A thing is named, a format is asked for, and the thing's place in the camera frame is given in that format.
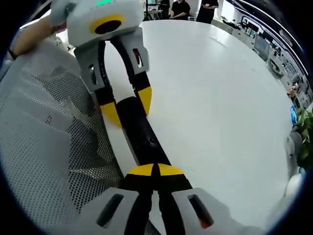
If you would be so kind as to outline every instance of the potted plant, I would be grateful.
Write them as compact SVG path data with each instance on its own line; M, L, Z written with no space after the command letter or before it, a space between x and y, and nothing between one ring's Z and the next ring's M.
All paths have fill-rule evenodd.
M297 156L297 164L307 171L313 166L313 112L300 110L294 131L302 137L302 147Z

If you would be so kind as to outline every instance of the gray mesh fabric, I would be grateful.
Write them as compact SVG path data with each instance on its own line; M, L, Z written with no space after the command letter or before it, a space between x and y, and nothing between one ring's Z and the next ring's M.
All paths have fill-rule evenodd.
M19 57L0 83L0 161L42 229L72 222L123 178L75 58L49 41ZM150 223L146 234L157 234Z

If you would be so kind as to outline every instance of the green light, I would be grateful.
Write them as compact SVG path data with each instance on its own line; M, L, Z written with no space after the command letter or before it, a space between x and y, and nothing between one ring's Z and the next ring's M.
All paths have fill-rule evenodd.
M104 4L107 4L107 3L110 3L112 2L113 0L102 0L102 1L99 1L97 2L97 6L101 6L101 5L104 5Z

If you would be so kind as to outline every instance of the white table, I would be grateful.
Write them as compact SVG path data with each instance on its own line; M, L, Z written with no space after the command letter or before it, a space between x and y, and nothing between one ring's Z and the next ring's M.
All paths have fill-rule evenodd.
M153 88L149 122L172 165L194 188L226 204L243 225L265 228L289 180L284 141L291 131L285 89L246 45L212 25L141 24ZM105 63L117 101L134 95L117 51ZM123 131L104 117L124 175L135 162ZM164 234L154 201L152 223Z

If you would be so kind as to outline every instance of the round white table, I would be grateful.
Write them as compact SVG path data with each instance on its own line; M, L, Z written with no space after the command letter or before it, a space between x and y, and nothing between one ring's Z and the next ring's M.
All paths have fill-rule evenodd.
M143 22L153 89L149 122L172 165L194 188L229 207L245 226L265 229L289 180L284 143L291 102L265 62L227 32L189 21ZM122 59L105 63L117 101L134 95ZM122 129L104 117L124 175L135 167ZM154 195L151 222L164 226Z

